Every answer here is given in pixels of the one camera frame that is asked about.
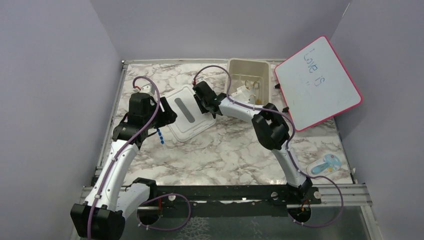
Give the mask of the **small clear zip bag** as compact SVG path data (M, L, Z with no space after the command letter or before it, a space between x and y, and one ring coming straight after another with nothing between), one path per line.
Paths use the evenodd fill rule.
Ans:
M240 86L236 89L234 93L231 94L232 98L238 102L250 103L251 102L251 92L246 86Z

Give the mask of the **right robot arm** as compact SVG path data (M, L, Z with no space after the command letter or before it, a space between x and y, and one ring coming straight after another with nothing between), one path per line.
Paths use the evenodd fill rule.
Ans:
M258 142L270 150L281 166L288 186L289 199L300 204L309 196L312 181L298 166L297 157L291 152L289 126L282 112L268 103L265 106L236 102L225 93L216 94L204 82L193 85L194 98L202 113L233 117L251 123Z

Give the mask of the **metal crucible tongs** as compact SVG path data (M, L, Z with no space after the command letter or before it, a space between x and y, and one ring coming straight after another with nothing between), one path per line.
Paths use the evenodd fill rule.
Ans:
M245 80L244 81L244 86L246 87L246 89L249 92L249 95L256 95L258 98L260 97L260 87L261 84L258 80L256 81L250 81L250 80Z

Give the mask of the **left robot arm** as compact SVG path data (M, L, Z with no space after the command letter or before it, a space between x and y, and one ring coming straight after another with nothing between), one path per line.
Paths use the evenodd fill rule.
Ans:
M97 182L83 203L71 208L70 216L81 238L118 240L126 220L138 206L149 206L157 200L154 180L140 178L126 191L121 188L148 131L174 123L177 114L164 96L155 100L148 93L134 93L126 116L127 120L113 130L108 159Z

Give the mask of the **white bin lid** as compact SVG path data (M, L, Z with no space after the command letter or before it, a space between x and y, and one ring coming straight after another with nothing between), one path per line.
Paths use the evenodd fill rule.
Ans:
M168 141L186 142L214 126L217 122L211 113L202 113L196 100L193 87L189 84L161 93L177 117L174 123L162 127L165 143Z

